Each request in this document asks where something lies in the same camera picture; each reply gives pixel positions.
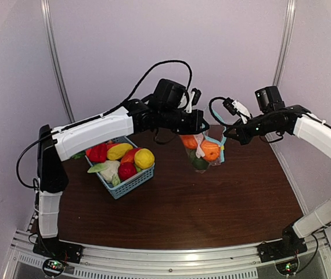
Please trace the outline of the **orange fruit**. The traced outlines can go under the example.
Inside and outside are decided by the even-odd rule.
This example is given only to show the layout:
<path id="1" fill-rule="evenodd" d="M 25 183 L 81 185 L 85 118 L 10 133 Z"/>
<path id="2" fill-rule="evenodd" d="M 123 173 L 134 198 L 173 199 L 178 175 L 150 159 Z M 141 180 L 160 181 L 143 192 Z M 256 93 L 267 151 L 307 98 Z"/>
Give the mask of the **orange fruit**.
<path id="1" fill-rule="evenodd" d="M 198 147 L 198 143 L 194 135 L 181 135 L 182 143 L 185 148 L 195 150 Z"/>
<path id="2" fill-rule="evenodd" d="M 202 151 L 204 152 L 203 159 L 208 162 L 213 162 L 217 160 L 220 156 L 221 148 L 218 144 L 204 140 L 200 145 Z"/>

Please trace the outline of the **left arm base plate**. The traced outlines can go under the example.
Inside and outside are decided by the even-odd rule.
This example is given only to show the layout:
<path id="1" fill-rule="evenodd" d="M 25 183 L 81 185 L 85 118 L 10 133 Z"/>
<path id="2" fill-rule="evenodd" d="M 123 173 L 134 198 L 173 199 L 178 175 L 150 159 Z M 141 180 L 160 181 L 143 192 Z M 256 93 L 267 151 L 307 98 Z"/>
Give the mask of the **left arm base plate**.
<path id="1" fill-rule="evenodd" d="M 67 263 L 80 263 L 83 246 L 60 241 L 58 238 L 37 240 L 33 247 L 35 254 L 61 260 Z"/>

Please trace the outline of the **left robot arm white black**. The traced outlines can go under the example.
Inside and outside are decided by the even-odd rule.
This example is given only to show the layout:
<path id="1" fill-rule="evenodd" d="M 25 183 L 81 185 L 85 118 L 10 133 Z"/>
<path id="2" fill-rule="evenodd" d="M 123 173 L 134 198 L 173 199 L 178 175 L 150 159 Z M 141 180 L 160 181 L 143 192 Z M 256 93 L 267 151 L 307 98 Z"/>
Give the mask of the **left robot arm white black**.
<path id="1" fill-rule="evenodd" d="M 194 106 L 200 91 L 162 78 L 153 93 L 143 99 L 129 99 L 117 108 L 73 124 L 39 130 L 37 178 L 38 226 L 41 249 L 51 258 L 63 253 L 58 236 L 60 197 L 69 179 L 63 162 L 73 155 L 105 141 L 157 128 L 177 135 L 194 135 L 208 130 L 202 110 Z"/>

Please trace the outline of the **red apple toy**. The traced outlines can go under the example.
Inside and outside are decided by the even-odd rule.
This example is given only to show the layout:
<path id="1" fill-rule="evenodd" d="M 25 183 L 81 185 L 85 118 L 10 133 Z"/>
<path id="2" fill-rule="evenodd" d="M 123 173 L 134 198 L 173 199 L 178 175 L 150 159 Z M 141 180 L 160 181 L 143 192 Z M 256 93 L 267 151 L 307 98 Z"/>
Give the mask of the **red apple toy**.
<path id="1" fill-rule="evenodd" d="M 133 163 L 125 162 L 118 168 L 118 176 L 121 181 L 126 181 L 137 174 L 137 169 Z"/>

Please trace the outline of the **clear zip top bag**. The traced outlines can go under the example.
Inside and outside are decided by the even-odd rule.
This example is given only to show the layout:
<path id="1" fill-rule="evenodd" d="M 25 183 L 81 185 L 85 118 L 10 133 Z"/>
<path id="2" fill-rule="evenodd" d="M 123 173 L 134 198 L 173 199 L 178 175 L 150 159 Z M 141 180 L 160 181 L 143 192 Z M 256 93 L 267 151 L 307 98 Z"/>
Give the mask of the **clear zip top bag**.
<path id="1" fill-rule="evenodd" d="M 227 128 L 219 124 L 211 125 L 200 134 L 179 136 L 194 171 L 204 173 L 225 162 L 226 131 Z"/>

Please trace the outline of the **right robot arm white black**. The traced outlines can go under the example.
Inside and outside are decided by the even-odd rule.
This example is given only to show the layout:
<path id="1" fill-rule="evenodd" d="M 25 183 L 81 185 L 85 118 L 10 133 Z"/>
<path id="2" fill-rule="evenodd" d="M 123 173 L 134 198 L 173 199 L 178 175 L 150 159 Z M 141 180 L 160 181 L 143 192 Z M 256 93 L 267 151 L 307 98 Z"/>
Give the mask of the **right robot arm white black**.
<path id="1" fill-rule="evenodd" d="M 234 130 L 233 140 L 241 145 L 248 144 L 256 136 L 285 133 L 301 139 L 331 159 L 331 126 L 318 119 L 310 110 L 300 106 L 286 106 L 276 86 L 269 86 L 255 92 L 261 115 L 252 117 L 239 101 L 231 98 L 223 100 L 223 106 L 231 115 L 240 120 L 228 125 Z M 300 246 L 303 239 L 318 229 L 331 223 L 331 198 L 317 206 L 313 211 L 284 229 L 284 239 L 280 240 L 277 250 L 281 256 L 288 257 Z"/>

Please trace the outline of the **green lime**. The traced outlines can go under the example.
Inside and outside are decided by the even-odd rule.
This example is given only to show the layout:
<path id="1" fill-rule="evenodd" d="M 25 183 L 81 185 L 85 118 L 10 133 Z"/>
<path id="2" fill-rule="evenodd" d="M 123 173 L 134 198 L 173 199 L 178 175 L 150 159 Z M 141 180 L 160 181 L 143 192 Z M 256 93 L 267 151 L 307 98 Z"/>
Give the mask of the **green lime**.
<path id="1" fill-rule="evenodd" d="M 190 161 L 196 170 L 207 170 L 209 167 L 209 162 L 205 161 L 203 158 L 191 158 Z"/>

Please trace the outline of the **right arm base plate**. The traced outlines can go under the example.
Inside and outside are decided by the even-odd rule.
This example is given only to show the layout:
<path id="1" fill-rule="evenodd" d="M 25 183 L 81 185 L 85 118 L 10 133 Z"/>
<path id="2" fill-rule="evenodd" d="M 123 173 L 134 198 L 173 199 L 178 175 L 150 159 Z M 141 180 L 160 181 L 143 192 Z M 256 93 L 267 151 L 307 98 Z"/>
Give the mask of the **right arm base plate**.
<path id="1" fill-rule="evenodd" d="M 262 263 L 294 257 L 307 250 L 304 240 L 291 245 L 286 244 L 284 240 L 280 239 L 273 242 L 262 242 L 257 246 L 257 252 Z"/>

